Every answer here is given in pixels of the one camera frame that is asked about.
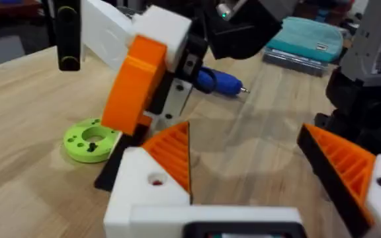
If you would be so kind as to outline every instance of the wooden table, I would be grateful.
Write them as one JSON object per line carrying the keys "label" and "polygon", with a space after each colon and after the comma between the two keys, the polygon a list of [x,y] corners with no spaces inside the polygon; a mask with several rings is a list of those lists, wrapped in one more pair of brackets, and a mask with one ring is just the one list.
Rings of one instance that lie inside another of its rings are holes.
{"label": "wooden table", "polygon": [[[103,164],[62,150],[74,123],[101,115],[116,75],[95,56],[58,71],[50,48],[0,65],[0,237],[104,237],[109,193],[93,188]],[[192,190],[197,204],[296,206],[309,237],[347,231],[296,145],[302,122],[331,112],[328,75],[311,77],[251,59],[206,65],[240,78],[249,95],[192,92]]]}

